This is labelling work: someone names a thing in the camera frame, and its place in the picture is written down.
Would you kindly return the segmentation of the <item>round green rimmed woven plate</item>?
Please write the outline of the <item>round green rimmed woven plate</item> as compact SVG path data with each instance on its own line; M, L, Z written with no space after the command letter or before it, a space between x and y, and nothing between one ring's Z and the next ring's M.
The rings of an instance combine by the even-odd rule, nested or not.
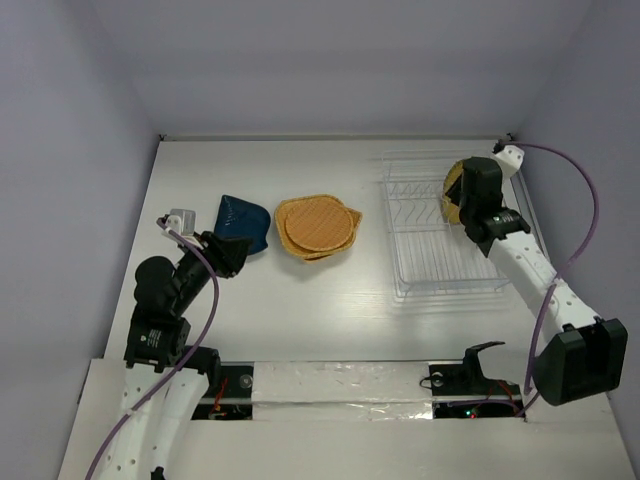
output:
M459 225L461 181L466 160L457 161L447 173L443 182L441 211L443 218L451 225Z

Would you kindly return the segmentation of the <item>dark blue leaf plate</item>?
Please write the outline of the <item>dark blue leaf plate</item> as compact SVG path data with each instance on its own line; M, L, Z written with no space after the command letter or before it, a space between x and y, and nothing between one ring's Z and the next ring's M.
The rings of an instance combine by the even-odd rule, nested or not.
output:
M270 226L271 215L264 207L230 195L221 197L214 225L218 237L249 239L249 254L255 255L268 248Z

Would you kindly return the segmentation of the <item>rounded square woven plate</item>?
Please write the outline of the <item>rounded square woven plate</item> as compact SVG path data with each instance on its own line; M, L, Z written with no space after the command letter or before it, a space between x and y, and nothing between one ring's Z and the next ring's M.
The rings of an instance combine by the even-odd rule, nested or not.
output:
M274 219L285 251L312 262L350 248L362 213L334 196L319 194L282 201Z

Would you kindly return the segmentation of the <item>round woven orange plate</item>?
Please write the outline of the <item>round woven orange plate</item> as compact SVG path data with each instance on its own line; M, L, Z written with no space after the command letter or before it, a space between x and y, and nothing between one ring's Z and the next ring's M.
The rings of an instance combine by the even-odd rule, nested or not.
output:
M353 220L341 203L316 198L296 206L286 216L285 230L289 238L304 249L328 251L348 240Z

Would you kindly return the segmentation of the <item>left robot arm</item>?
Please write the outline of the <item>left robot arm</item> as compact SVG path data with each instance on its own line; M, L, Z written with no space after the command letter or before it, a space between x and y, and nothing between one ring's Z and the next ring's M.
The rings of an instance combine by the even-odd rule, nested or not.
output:
M169 227L184 255L144 260L135 272L125 379L116 425L86 474L89 479L168 479L188 422L200 400L221 395L228 381L217 350L198 336L184 314L207 284L236 276L249 254L248 238L221 239L205 231L188 240Z

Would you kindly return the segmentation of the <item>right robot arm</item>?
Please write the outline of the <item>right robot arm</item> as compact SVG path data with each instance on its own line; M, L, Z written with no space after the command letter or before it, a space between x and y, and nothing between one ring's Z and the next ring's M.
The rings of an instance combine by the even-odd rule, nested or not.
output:
M628 331L582 301L540 249L530 225L503 202L503 169L522 160L472 156L443 184L443 208L535 314L524 391L552 406L618 388Z

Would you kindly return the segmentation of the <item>white front mounting board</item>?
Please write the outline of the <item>white front mounting board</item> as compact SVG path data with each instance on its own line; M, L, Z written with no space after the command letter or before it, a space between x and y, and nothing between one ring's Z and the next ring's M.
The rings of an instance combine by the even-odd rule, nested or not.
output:
M427 362L259 362L247 420L198 420L203 368L92 362L64 479L630 479L604 397L439 419Z

